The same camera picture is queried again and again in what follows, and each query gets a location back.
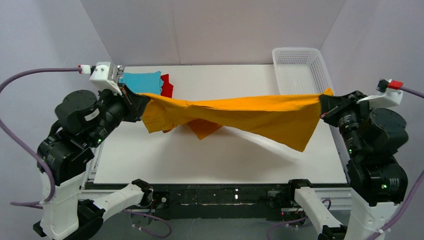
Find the yellow t-shirt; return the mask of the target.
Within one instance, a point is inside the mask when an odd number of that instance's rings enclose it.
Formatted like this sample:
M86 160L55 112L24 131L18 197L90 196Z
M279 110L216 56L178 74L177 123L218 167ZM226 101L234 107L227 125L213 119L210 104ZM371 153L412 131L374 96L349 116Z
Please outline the yellow t-shirt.
M320 120L319 98L332 95L328 88L318 94L188 101L144 93L150 100L142 121L149 133L167 133L187 124L200 140L232 127L303 152Z

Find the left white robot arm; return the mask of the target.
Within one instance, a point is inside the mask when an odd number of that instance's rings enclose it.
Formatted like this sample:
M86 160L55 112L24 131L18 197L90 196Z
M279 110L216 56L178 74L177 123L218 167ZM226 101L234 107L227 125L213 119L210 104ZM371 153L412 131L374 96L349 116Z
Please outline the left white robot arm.
M131 206L151 204L153 188L141 179L96 199L80 199L87 164L95 157L93 150L120 123L140 121L149 100L127 89L121 95L108 89L99 95L77 90L55 108L57 121L37 149L52 172L55 188L52 198L41 204L41 220L33 225L38 235L53 240L88 240L113 215Z

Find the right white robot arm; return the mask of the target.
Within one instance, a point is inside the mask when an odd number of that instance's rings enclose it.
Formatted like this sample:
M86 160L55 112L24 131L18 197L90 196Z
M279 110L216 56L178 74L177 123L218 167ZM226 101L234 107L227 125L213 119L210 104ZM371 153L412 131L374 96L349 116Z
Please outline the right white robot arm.
M360 91L321 95L319 102L321 119L338 128L349 155L348 225L330 213L307 179L289 182L291 198L305 212L320 240L382 240L408 186L407 174L395 159L409 138L406 121L383 103L382 96Z

